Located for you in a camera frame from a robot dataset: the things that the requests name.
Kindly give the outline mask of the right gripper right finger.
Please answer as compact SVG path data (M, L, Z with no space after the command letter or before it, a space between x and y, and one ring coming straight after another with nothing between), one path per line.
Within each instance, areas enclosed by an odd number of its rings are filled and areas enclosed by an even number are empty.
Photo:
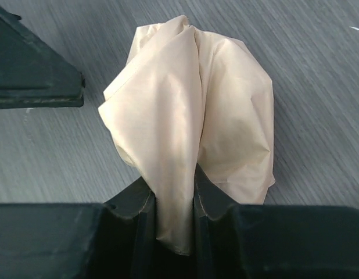
M359 278L359 210L243 205L197 167L199 278Z

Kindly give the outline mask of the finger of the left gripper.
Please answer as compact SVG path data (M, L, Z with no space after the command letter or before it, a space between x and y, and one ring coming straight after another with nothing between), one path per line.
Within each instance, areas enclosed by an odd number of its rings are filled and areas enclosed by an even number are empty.
M0 109L79 108L85 78L0 6Z

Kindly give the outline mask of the beige folding umbrella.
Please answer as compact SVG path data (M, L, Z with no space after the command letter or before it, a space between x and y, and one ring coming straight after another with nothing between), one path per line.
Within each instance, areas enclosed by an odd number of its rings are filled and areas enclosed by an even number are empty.
M275 182L272 80L246 45L181 15L136 29L99 114L116 149L156 197L156 238L192 252L194 176L239 203Z

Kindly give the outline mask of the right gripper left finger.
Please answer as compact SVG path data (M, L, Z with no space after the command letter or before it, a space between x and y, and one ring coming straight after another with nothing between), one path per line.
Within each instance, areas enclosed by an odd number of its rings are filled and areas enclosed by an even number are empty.
M0 278L148 278L154 241L143 179L105 203L0 203Z

